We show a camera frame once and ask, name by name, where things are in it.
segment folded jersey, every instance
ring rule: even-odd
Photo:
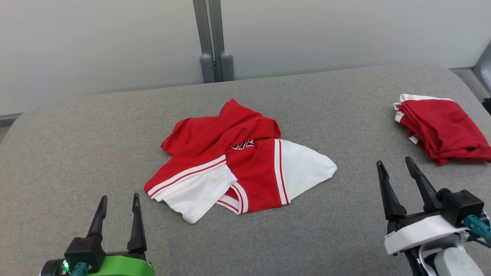
[[[173,155],[145,185],[189,223],[214,205],[236,214],[289,204],[337,170],[325,155],[281,140],[276,121],[225,103],[217,117],[176,124],[162,149]]]
[[[491,148],[467,113],[451,99],[402,94],[394,104],[395,120],[409,139],[437,165],[452,159],[466,163],[491,162]]]

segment white wall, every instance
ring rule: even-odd
[[[491,0],[221,0],[236,79],[394,62],[474,66]]]
[[[0,115],[202,83],[191,0],[0,0]]]

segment gray table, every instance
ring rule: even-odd
[[[488,207],[491,166],[426,159],[394,121],[402,93],[455,100],[491,138],[491,116],[457,76],[416,65],[102,94],[26,112],[0,146],[0,275],[37,275],[61,258],[86,234],[104,194],[104,249],[124,250],[134,192],[158,275],[410,275],[406,258],[383,247],[376,161],[410,213],[423,202],[406,155],[437,190],[468,189]],[[169,159],[159,146],[177,121],[216,115],[231,98],[276,119],[283,139],[326,154],[339,169],[288,206],[240,216],[215,206],[190,225],[143,185]],[[491,251],[466,248],[491,274]]]

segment folded red clothing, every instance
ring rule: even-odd
[[[437,165],[457,159],[491,163],[491,147],[467,113],[451,99],[402,94],[394,104],[395,120],[408,129],[409,139]]]

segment teal connector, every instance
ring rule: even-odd
[[[491,227],[485,224],[475,215],[469,215],[465,218],[464,225],[470,229],[471,232],[483,237],[488,244],[491,244]]]
[[[72,271],[72,276],[87,276],[89,268],[86,263],[78,263]]]

